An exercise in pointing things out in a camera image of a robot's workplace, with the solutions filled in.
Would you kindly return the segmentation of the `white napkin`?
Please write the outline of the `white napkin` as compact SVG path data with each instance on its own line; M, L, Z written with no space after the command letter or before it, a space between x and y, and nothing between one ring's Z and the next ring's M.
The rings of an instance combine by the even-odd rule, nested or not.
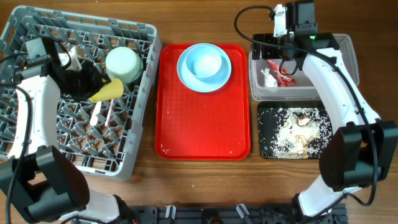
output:
M264 86L269 88L278 87L277 80L271 74L269 68L264 68L261 70L261 73L264 76Z

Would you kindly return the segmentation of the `yellow plastic cup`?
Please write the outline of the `yellow plastic cup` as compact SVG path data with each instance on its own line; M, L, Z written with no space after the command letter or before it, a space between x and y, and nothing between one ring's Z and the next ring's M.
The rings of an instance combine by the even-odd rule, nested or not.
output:
M93 103L108 101L119 98L124 93L124 85L118 78L111 78L111 82L103 86L99 92L95 93L89 100Z

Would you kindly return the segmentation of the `white plastic spoon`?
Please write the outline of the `white plastic spoon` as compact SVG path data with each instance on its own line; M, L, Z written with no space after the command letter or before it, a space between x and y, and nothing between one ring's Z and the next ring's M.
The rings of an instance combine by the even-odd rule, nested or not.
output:
M102 104L101 101L99 101L99 102L97 102L97 103L95 104L95 108L94 108L94 110L93 110L93 112L92 112L92 115L91 115L91 118L90 118L90 125L91 125L91 126L96 126L96 125L97 125L97 122L98 122L98 114L99 114L100 111L101 111L101 104Z

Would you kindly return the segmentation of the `red candy wrapper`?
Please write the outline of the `red candy wrapper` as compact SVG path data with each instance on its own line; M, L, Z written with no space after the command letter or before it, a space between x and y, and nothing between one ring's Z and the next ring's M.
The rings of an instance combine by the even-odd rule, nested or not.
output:
M287 71L284 67L280 69L280 65L273 60L267 60L268 65L274 72L278 86L281 87L291 87L295 85L296 81L291 75L287 75Z

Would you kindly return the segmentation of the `white plastic fork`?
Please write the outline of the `white plastic fork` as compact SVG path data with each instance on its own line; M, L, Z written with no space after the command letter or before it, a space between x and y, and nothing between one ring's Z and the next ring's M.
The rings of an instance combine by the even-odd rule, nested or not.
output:
M108 110L107 117L106 117L106 121L105 121L105 124L104 124L105 127L109 126L109 121L110 121L110 118L111 118L111 114L113 112L113 105L114 105L114 99L111 99L110 104L109 104L109 110Z

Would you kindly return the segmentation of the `green bowl with food scraps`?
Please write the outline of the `green bowl with food scraps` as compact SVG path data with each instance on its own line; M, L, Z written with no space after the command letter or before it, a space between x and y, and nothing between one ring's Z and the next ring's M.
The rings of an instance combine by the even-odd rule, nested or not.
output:
M137 80L144 69L140 56L128 47L116 47L105 60L106 72L110 78L117 78L123 84Z

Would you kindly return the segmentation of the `light green bowl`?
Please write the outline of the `light green bowl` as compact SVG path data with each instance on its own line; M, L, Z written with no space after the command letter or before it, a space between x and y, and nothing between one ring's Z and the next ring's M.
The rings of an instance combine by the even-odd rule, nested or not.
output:
M215 45L196 44L188 51L185 63L195 78L206 80L218 73L222 59Z

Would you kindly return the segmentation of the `light blue plate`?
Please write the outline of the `light blue plate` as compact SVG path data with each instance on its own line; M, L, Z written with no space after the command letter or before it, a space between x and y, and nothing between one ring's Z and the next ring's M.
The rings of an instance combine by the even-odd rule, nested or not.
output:
M220 47L216 46L218 48L219 53L221 54L221 59L222 59L222 65L218 73L206 80L199 80L195 78L192 73L189 72L185 60L186 56L188 54L188 51L193 47L194 45L188 47L186 50L182 52L180 57L178 58L177 61L177 74L180 79L180 81L189 89L200 92L200 93L209 93L213 92L216 90L219 90L221 87L223 87L229 80L231 74L232 74L232 64L231 61L226 54L224 50L222 50Z

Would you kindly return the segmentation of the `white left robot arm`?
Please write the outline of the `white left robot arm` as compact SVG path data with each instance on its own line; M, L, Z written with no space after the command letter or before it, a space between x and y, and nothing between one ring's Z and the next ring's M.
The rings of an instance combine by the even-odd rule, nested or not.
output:
M26 42L27 62L14 72L17 128L9 158L1 164L5 220L15 208L28 223L76 220L121 223L134 218L116 195L90 190L85 176L59 151L57 106L62 94L85 100L111 83L91 62L78 70L63 64L48 37Z

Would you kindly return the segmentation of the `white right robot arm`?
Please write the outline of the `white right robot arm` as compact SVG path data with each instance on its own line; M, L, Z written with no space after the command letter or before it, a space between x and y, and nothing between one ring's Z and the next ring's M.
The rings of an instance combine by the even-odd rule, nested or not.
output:
M292 51L290 60L309 78L330 117L334 135L319 158L320 175L313 184L292 199L291 222L306 223L326 215L346 197L371 188L369 206L379 181L387 177L397 145L397 125L381 121L366 103L343 63L340 46L331 33L297 35L291 45L284 38L266 35L254 40L261 47L256 58L281 58Z

